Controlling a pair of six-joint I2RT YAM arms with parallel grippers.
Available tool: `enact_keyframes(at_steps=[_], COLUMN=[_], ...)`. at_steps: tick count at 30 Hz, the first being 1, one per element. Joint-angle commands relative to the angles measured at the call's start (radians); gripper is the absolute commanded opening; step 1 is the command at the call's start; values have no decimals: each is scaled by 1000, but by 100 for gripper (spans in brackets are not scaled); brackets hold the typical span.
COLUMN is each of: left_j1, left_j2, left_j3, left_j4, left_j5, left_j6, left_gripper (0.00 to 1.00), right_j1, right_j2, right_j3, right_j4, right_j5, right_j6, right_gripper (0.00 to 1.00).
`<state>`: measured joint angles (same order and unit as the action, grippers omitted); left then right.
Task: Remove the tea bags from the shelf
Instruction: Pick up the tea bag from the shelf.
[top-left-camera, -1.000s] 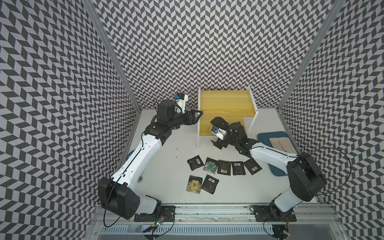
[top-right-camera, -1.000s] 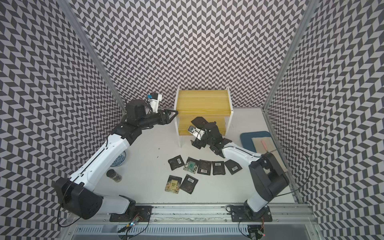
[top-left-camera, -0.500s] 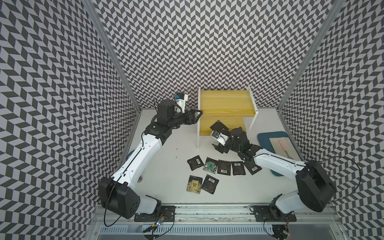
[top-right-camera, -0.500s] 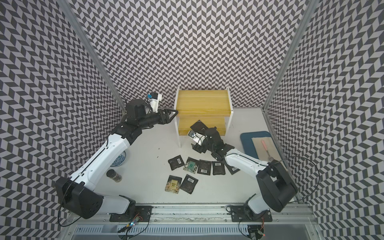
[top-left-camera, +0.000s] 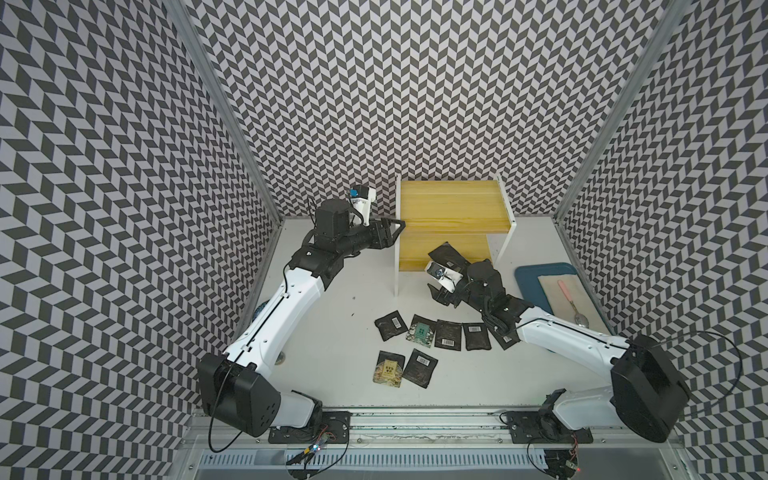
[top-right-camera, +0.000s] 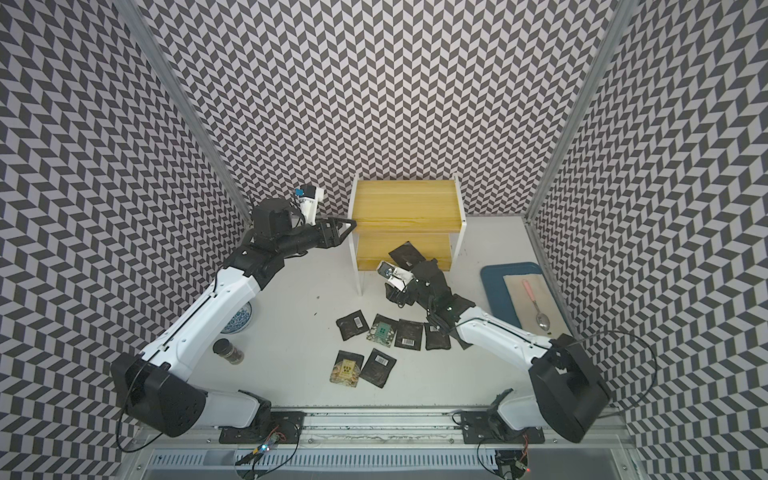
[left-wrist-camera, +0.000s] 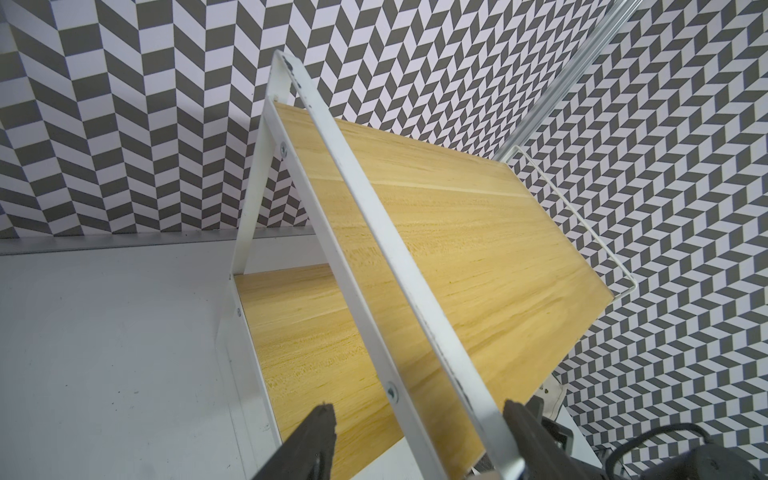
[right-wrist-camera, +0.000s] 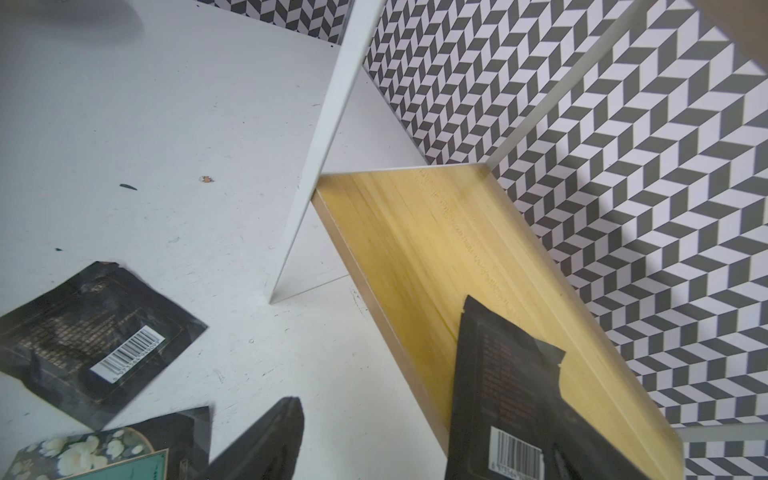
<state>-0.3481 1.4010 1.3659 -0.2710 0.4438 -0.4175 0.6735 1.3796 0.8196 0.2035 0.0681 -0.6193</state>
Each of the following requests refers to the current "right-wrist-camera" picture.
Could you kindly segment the green floral tea bag top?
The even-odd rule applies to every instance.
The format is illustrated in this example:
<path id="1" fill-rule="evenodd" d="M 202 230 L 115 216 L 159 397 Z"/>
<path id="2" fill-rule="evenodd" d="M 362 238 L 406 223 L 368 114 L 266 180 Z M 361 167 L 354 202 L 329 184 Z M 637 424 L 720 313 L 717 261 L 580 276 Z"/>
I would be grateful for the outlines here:
<path id="1" fill-rule="evenodd" d="M 193 479 L 209 463 L 211 409 L 198 407 L 18 451 L 4 479 Z"/>

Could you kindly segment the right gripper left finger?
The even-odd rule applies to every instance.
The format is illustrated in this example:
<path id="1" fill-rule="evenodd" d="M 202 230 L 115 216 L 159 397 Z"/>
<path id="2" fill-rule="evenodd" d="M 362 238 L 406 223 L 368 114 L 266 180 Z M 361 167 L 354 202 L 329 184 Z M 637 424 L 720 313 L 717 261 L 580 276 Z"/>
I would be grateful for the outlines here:
<path id="1" fill-rule="evenodd" d="M 251 425 L 200 474 L 211 480 L 290 480 L 304 432 L 299 397 L 284 397 Z"/>

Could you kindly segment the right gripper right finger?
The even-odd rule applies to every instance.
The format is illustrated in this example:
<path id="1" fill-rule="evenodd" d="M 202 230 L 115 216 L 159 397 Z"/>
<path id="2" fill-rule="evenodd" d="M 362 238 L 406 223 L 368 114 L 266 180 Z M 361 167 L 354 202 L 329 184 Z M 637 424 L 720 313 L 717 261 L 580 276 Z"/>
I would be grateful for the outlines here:
<path id="1" fill-rule="evenodd" d="M 552 479 L 647 479 L 577 413 L 557 419 L 551 443 Z"/>

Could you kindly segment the black tea bag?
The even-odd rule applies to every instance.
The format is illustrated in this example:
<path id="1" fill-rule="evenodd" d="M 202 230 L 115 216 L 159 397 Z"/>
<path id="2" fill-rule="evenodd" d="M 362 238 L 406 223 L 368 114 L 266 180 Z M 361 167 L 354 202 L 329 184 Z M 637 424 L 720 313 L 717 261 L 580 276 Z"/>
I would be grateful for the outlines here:
<path id="1" fill-rule="evenodd" d="M 552 479 L 565 351 L 467 297 L 453 384 L 448 479 Z"/>
<path id="2" fill-rule="evenodd" d="M 94 262 L 1 318 L 1 370 L 98 431 L 207 325 L 117 263 Z"/>

